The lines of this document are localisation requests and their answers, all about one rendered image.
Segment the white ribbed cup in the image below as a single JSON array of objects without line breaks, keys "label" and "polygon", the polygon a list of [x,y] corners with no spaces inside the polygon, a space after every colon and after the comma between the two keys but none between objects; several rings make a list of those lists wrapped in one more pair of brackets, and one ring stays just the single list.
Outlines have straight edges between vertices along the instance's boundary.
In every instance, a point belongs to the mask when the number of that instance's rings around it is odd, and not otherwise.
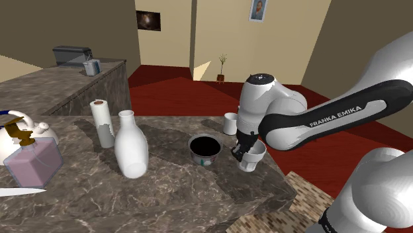
[{"label": "white ribbed cup", "polygon": [[266,152],[265,144],[261,140],[257,140],[250,150],[243,155],[241,162],[238,163],[238,168],[244,172],[253,172]]}]

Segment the white plain mug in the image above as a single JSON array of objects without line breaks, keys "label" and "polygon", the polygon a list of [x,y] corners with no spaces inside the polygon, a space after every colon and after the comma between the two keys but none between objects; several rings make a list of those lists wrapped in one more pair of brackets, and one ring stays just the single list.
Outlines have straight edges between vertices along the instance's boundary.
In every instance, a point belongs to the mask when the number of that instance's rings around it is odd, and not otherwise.
[{"label": "white plain mug", "polygon": [[237,113],[225,113],[224,114],[224,124],[223,124],[223,133],[226,135],[232,136],[237,132]]}]

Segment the potted twig plant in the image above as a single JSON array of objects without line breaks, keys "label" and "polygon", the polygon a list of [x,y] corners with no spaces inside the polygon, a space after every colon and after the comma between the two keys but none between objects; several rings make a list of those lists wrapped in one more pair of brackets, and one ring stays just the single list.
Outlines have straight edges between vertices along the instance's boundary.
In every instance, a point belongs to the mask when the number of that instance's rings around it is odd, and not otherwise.
[{"label": "potted twig plant", "polygon": [[225,63],[226,60],[227,60],[227,55],[226,55],[226,54],[222,54],[222,55],[219,57],[219,60],[220,60],[220,63],[221,63],[221,67],[220,67],[220,73],[217,75],[216,82],[217,82],[217,83],[224,83],[224,74],[222,73],[222,71],[223,71],[223,65],[224,65],[224,63]]}]

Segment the white bottle vase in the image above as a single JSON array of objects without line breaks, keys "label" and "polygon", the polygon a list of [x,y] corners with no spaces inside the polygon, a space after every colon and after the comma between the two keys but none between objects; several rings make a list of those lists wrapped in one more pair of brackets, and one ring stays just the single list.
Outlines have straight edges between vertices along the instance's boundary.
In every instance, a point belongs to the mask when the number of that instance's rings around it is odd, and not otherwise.
[{"label": "white bottle vase", "polygon": [[133,111],[123,110],[118,116],[120,128],[115,138],[116,160],[125,177],[136,179],[148,168],[148,142],[136,125]]}]

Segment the white paper towel roll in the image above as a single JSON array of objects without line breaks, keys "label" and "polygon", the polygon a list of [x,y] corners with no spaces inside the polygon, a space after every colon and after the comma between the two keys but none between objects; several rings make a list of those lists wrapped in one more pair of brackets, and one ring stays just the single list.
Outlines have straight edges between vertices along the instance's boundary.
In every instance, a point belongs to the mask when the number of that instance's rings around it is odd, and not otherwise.
[{"label": "white paper towel roll", "polygon": [[112,148],[115,144],[115,133],[107,101],[95,99],[90,102],[90,107],[101,147]]}]

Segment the white and blue carton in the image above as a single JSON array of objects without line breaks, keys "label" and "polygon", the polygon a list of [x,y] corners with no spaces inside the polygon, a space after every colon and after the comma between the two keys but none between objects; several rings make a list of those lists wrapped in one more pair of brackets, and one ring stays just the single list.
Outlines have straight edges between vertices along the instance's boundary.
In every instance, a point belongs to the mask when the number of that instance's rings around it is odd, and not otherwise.
[{"label": "white and blue carton", "polygon": [[87,76],[95,76],[102,72],[101,61],[92,59],[91,56],[87,57],[87,60],[83,62],[83,65]]}]

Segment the grey toaster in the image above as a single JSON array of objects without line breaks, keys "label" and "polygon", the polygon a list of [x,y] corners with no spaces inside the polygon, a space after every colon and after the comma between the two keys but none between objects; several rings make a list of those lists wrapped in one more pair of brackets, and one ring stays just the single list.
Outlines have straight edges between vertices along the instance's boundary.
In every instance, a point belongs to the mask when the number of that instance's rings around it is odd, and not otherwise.
[{"label": "grey toaster", "polygon": [[88,47],[57,46],[52,49],[57,66],[82,68],[83,63],[93,59],[93,54]]}]

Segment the pink spray bottle brown trigger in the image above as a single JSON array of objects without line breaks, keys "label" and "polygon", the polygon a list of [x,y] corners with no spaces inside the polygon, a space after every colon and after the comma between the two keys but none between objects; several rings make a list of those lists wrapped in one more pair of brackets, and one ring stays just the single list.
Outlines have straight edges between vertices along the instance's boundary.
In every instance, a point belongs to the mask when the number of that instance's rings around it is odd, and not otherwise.
[{"label": "pink spray bottle brown trigger", "polygon": [[5,124],[11,138],[20,140],[19,147],[3,160],[3,165],[19,187],[44,188],[63,166],[64,160],[53,137],[33,138],[31,131],[22,131],[15,118]]}]

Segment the white knife blade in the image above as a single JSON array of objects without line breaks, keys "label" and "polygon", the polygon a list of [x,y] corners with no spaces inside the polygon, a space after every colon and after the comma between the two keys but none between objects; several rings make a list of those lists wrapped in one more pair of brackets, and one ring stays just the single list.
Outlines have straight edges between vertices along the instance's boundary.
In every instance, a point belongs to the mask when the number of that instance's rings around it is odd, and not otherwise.
[{"label": "white knife blade", "polygon": [[7,187],[7,188],[0,188],[0,197],[29,195],[29,194],[41,193],[44,191],[46,190],[39,189],[39,188]]}]

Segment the portrait wall picture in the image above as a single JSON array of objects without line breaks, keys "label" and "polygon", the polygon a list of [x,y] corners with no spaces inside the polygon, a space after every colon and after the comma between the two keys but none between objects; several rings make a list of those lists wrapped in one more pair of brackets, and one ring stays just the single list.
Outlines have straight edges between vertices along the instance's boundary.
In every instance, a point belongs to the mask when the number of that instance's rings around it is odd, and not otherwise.
[{"label": "portrait wall picture", "polygon": [[262,23],[265,19],[268,0],[252,0],[248,20],[250,22]]}]

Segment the dark wall picture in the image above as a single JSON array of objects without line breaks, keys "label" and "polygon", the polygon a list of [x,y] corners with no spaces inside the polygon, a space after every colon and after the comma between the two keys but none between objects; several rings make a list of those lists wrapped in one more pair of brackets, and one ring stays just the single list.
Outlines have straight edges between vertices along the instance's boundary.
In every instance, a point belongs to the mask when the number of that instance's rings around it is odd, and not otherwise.
[{"label": "dark wall picture", "polygon": [[161,30],[161,17],[160,13],[150,11],[137,11],[136,19],[138,29],[140,30]]}]

